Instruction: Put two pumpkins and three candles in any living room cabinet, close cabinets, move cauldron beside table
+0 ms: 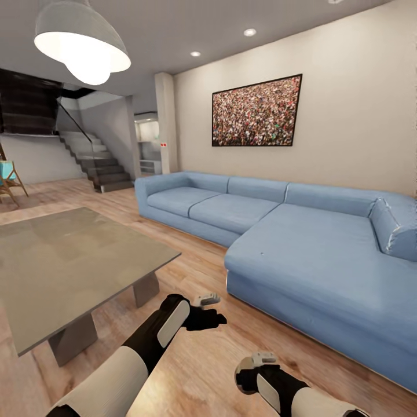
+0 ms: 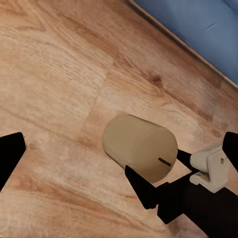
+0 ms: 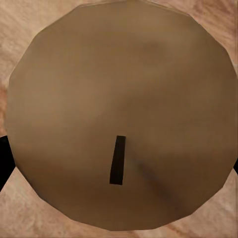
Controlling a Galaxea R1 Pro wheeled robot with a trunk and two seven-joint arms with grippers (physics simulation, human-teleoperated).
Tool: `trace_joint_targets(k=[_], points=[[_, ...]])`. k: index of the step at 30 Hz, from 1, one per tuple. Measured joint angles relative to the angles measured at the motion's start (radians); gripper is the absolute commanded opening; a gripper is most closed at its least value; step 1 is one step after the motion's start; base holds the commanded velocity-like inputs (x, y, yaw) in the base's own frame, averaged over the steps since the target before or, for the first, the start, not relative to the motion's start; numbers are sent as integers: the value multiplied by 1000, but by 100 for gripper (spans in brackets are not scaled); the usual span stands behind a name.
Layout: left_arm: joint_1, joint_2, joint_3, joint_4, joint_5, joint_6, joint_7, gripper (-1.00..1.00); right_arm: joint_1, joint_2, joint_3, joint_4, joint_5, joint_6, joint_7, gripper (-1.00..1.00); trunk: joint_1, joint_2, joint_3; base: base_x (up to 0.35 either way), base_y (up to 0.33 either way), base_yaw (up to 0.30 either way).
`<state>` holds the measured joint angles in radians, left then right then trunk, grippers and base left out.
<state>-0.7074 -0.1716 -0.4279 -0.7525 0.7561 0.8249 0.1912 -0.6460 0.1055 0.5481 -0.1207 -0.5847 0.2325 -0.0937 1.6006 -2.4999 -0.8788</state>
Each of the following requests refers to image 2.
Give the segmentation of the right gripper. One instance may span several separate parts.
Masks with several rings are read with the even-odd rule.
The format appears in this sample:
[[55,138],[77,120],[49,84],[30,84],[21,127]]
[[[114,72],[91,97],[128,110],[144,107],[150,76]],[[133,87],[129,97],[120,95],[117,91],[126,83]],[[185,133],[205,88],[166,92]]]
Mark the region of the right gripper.
[[231,238],[238,226],[238,195],[225,187],[211,193],[201,184],[190,182],[190,176],[198,170],[190,166],[189,156],[178,150],[176,159],[192,172],[157,188],[128,166],[124,173],[146,210],[158,205],[157,216],[165,225],[185,214],[209,238]]

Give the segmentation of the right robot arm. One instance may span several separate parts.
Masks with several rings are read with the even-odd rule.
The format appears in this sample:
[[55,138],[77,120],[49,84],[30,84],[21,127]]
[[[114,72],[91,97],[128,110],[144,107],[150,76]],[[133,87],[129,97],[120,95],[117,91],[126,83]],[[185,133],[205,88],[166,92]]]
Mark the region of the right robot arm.
[[165,225],[185,214],[209,238],[238,238],[238,195],[225,188],[232,163],[222,146],[223,140],[193,154],[178,150],[176,159],[192,172],[157,188],[128,166],[124,173],[146,210],[158,205]]

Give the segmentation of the pillar candle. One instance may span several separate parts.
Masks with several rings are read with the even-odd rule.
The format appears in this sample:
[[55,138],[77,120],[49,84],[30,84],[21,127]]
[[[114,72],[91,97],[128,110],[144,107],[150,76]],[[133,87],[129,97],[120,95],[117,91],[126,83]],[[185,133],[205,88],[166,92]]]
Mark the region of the pillar candle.
[[128,166],[151,184],[170,173],[178,154],[178,143],[167,128],[129,114],[108,123],[102,145],[123,170]]

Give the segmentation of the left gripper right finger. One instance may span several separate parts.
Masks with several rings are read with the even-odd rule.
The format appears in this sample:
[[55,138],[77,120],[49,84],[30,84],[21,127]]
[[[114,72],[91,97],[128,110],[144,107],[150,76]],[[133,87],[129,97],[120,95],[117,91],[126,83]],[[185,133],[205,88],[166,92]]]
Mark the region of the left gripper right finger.
[[222,150],[238,172],[238,134],[226,132],[226,135],[222,140]]

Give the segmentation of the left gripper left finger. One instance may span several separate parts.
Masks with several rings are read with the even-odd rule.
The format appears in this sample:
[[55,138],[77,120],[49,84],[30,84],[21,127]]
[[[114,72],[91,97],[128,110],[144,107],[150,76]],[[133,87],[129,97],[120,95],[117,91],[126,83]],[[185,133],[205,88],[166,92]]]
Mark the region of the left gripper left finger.
[[26,151],[21,132],[0,137],[0,192]]

